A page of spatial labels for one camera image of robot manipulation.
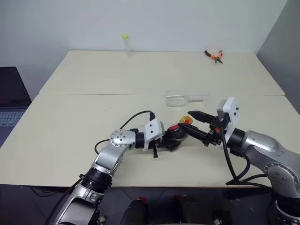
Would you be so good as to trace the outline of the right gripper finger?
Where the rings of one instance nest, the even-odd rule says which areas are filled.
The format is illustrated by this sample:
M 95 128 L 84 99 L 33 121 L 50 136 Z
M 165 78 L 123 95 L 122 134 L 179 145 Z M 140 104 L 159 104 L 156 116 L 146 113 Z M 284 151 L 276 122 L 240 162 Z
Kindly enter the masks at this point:
M 201 111 L 188 111 L 188 114 L 192 116 L 195 120 L 203 122 L 203 123 L 211 123 L 214 120 L 213 115 L 209 115 L 207 113 Z
M 182 124 L 181 128 L 189 135 L 192 136 L 202 143 L 209 143 L 208 134 L 199 130 L 197 127 L 191 124 Z

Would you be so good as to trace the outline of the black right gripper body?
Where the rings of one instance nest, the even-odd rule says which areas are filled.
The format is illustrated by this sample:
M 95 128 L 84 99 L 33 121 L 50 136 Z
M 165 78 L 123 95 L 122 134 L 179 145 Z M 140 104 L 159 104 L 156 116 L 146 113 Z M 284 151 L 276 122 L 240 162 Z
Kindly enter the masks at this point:
M 205 122 L 210 124 L 210 131 L 206 134 L 203 144 L 205 146 L 209 144 L 220 145 L 222 142 L 221 129 L 225 133 L 225 128 L 229 123 L 229 116 L 225 115 L 220 119 L 218 116 L 206 115 Z

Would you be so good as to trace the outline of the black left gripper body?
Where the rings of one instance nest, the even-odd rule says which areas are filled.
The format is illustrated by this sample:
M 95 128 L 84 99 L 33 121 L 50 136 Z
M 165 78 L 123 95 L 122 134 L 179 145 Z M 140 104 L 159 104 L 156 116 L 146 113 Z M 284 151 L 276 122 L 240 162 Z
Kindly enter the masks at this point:
M 165 131 L 165 133 L 163 134 L 162 137 L 151 141 L 151 149 L 153 151 L 153 158 L 158 158 L 157 148 L 169 150 L 168 145 L 167 145 L 168 142 L 166 142 L 166 138 L 165 138 L 165 135 L 167 135 L 167 134 L 168 134 L 168 132 Z

